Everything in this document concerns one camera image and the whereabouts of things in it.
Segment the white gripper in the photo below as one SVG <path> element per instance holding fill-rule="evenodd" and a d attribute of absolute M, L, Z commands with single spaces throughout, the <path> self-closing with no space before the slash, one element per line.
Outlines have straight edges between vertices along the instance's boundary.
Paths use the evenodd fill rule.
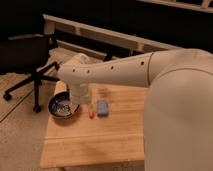
<path fill-rule="evenodd" d="M 87 104 L 91 101 L 91 92 L 88 84 L 70 85 L 69 94 L 74 104 Z"/>

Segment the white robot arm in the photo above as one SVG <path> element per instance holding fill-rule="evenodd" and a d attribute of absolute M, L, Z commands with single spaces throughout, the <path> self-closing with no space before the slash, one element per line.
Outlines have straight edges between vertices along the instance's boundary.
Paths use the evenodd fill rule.
<path fill-rule="evenodd" d="M 146 87 L 145 171 L 213 171 L 213 53 L 173 49 L 93 64 L 79 53 L 58 76 L 77 104 L 90 83 Z"/>

